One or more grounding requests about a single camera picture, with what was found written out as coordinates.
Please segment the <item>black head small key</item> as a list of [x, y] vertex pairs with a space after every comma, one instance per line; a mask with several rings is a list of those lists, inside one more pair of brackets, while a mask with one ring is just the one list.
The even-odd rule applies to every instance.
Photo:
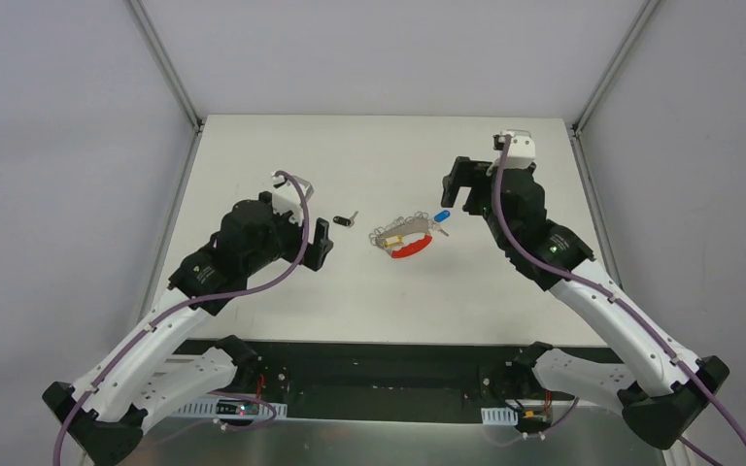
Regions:
[[332, 221], [340, 226], [351, 228], [356, 223], [356, 217], [359, 214], [359, 211], [355, 211], [350, 216], [334, 216]]

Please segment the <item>red keyring holder with rings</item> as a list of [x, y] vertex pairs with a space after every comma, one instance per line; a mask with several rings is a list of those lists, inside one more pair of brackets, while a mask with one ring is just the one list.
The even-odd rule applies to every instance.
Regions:
[[426, 212], [400, 216], [368, 235], [370, 244], [391, 259], [404, 259], [427, 249], [432, 241], [432, 217]]

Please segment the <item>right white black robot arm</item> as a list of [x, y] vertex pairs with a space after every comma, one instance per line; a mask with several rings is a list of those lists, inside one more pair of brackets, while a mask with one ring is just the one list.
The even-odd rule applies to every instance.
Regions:
[[729, 367], [670, 337], [615, 285], [587, 244], [548, 219], [534, 169], [499, 171], [459, 156], [442, 180], [441, 205], [452, 207], [469, 188], [463, 210], [480, 216], [516, 270], [573, 310], [620, 361], [596, 363], [535, 342], [513, 360], [513, 386], [527, 398], [550, 390], [590, 401], [620, 415], [646, 444], [670, 449], [709, 406]]

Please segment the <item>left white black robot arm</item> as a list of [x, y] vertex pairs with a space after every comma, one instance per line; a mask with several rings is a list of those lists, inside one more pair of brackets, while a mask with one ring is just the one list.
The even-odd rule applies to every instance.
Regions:
[[310, 219], [310, 187], [282, 183], [237, 202], [220, 228], [186, 256], [167, 288], [133, 330], [73, 383], [54, 382], [43, 400], [61, 427], [52, 462], [72, 439], [96, 465], [117, 465], [168, 415], [208, 392], [258, 393], [257, 353], [223, 337], [187, 366], [157, 377], [156, 369], [232, 300], [279, 284], [302, 265], [323, 266], [333, 248], [329, 224]]

